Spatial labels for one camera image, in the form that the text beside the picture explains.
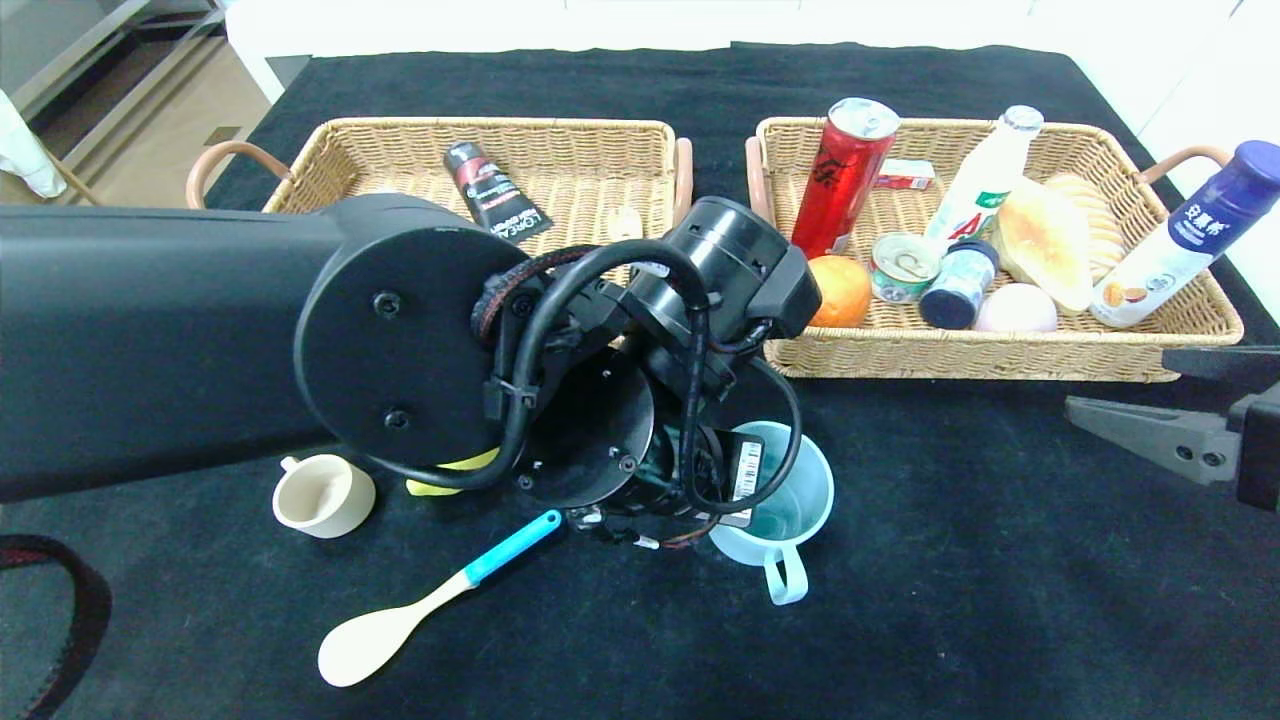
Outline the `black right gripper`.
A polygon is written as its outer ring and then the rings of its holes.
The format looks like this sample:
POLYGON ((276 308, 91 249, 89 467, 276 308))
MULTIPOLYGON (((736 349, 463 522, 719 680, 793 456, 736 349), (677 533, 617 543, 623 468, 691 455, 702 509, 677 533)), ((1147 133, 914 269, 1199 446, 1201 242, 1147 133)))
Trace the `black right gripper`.
POLYGON ((1166 348, 1161 364, 1180 375, 1261 393, 1238 400, 1229 419, 1216 413, 1069 396, 1068 420, 1199 486, 1236 479, 1239 502, 1277 512, 1279 347, 1166 348))

